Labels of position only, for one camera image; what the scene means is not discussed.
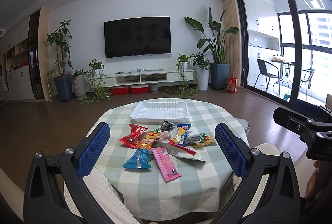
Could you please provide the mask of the person's right hand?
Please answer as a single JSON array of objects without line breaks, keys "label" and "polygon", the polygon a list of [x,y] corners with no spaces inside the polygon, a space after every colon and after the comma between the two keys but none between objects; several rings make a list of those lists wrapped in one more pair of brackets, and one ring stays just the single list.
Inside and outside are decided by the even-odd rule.
[{"label": "person's right hand", "polygon": [[305,192],[305,199],[308,199],[313,192],[315,185],[316,185],[316,180],[317,180],[317,175],[319,171],[319,161],[314,161],[314,171],[310,178],[308,179],[307,185],[306,185],[306,192]]}]

